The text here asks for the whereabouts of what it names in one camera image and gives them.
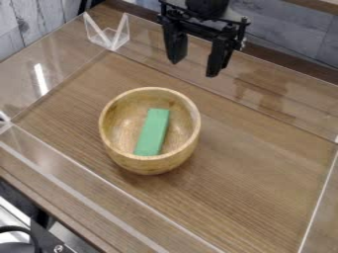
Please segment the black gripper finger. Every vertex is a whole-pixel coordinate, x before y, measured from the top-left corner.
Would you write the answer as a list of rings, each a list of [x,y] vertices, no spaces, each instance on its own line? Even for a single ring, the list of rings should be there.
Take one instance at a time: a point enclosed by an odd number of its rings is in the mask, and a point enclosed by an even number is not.
[[[178,64],[187,55],[187,34],[180,28],[180,23],[171,20],[163,21],[163,32],[168,60]]]
[[[227,67],[234,52],[234,41],[224,36],[212,40],[211,52],[207,58],[206,76],[215,77]]]

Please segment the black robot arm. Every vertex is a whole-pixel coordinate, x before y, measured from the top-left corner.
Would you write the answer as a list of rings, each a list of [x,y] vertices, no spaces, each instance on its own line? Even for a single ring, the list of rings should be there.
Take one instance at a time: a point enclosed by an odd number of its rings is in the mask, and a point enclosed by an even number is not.
[[[206,76],[215,77],[232,53],[244,47],[250,19],[230,8],[230,0],[159,0],[167,57],[178,64],[187,56],[188,35],[211,42]]]

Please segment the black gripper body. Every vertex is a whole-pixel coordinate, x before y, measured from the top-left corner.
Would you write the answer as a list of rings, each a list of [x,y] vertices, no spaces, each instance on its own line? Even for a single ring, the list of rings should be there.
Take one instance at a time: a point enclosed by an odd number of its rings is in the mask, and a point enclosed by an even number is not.
[[[187,34],[212,41],[226,33],[235,42],[234,49],[243,49],[251,20],[230,7],[230,0],[159,0],[159,2],[160,17],[179,22]]]

